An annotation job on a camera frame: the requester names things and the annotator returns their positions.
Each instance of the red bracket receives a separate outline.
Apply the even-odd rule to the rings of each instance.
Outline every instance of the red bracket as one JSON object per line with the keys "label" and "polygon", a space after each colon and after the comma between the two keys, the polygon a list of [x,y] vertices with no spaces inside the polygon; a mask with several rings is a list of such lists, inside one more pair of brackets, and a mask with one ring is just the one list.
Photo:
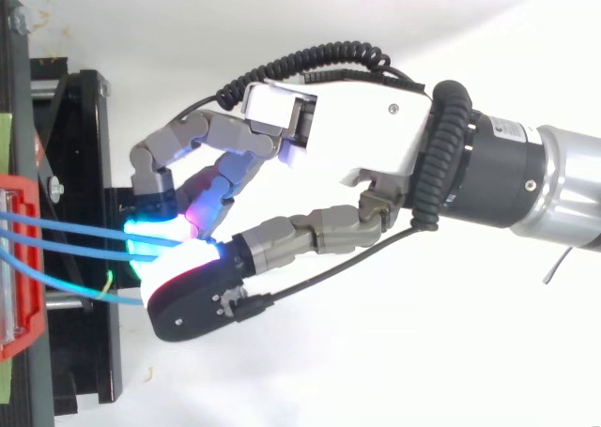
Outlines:
{"label": "red bracket", "polygon": [[[38,182],[16,175],[0,175],[0,189],[10,191],[9,211],[39,217]],[[13,222],[12,231],[20,235],[41,238],[38,227]],[[36,247],[13,244],[15,257],[33,269],[42,271],[42,253]],[[0,361],[14,357],[29,347],[46,328],[44,285],[15,272],[16,317],[19,326],[14,341],[0,345]]]}

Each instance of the blue wire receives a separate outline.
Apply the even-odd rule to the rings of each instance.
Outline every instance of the blue wire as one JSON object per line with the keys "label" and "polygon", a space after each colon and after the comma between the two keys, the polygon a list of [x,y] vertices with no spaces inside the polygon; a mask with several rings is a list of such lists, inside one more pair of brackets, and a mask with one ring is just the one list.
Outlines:
{"label": "blue wire", "polygon": [[127,252],[105,251],[101,249],[92,249],[89,247],[74,246],[71,244],[62,244],[60,242],[46,241],[37,239],[18,233],[10,232],[4,228],[0,228],[0,237],[6,237],[14,242],[26,244],[28,246],[39,247],[47,251],[68,253],[70,255],[88,256],[90,258],[99,258],[100,260],[111,261],[143,261],[152,262],[155,260],[155,255],[139,255]]}
{"label": "blue wire", "polygon": [[23,216],[21,214],[7,213],[3,211],[0,211],[0,219],[17,223],[24,223],[26,225],[35,225],[41,228],[49,228],[51,230],[58,230],[60,232],[106,237],[108,239],[117,239],[120,241],[130,240],[135,242],[145,242],[146,244],[156,244],[157,246],[164,247],[175,247],[180,244],[179,241],[165,239],[162,237],[133,235],[129,233],[119,232],[117,230],[111,230],[108,228],[92,227],[89,225],[80,225],[78,223],[50,221],[47,219],[32,218],[30,216]]}
{"label": "blue wire", "polygon": [[68,293],[77,294],[79,296],[87,298],[102,300],[103,302],[124,303],[127,305],[142,305],[142,300],[140,300],[139,298],[121,297],[111,293],[103,294],[101,291],[97,291],[96,289],[85,288],[78,284],[65,282],[63,280],[51,277],[50,275],[46,275],[29,267],[25,263],[22,263],[16,257],[11,255],[4,249],[0,249],[0,260],[6,261],[9,265],[14,267],[19,272],[22,272],[23,274],[27,275],[28,277],[37,280],[38,282],[44,283],[48,286],[51,286],[52,288],[59,289],[61,291],[66,291]]}

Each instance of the green tape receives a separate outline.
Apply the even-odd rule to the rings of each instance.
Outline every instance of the green tape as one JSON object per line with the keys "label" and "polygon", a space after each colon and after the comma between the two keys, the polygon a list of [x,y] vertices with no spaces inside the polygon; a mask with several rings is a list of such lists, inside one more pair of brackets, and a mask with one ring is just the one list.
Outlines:
{"label": "green tape", "polygon": [[[10,129],[12,114],[0,114],[0,174],[8,174],[10,163]],[[10,381],[12,380],[12,359],[0,362],[0,404],[10,402]]]}
{"label": "green tape", "polygon": [[12,379],[12,359],[0,362],[0,404],[10,402],[10,380]]}
{"label": "green tape", "polygon": [[8,174],[12,114],[0,114],[0,174]]}

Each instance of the metal rod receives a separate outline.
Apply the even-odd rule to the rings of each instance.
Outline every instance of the metal rod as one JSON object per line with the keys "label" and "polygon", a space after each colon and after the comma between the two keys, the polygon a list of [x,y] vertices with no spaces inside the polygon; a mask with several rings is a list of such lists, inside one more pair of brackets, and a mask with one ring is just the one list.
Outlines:
{"label": "metal rod", "polygon": [[72,310],[83,306],[81,298],[73,294],[62,291],[46,292],[46,310]]}
{"label": "metal rod", "polygon": [[57,86],[58,80],[35,80],[31,82],[31,98],[33,100],[51,100]]}

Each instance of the black coiled cable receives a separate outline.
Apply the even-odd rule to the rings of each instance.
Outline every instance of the black coiled cable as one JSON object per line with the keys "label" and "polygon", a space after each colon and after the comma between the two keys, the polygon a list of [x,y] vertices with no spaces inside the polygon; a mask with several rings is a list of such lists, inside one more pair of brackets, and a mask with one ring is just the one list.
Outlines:
{"label": "black coiled cable", "polygon": [[246,86],[254,82],[263,82],[265,79],[284,80],[305,70],[315,69],[331,64],[353,63],[361,64],[368,69],[376,71],[395,71],[390,68],[391,58],[383,54],[380,48],[359,41],[345,41],[321,44],[316,47],[304,49],[288,56],[283,56],[246,72],[241,77],[226,84],[217,91],[215,99],[219,106],[226,111],[231,111],[244,97]]}
{"label": "black coiled cable", "polygon": [[458,82],[446,81],[434,88],[433,99],[438,111],[432,139],[425,150],[424,161],[415,185],[411,226],[419,231],[439,229],[439,211],[443,188],[453,178],[451,169],[455,154],[461,153],[471,116],[471,99]]}

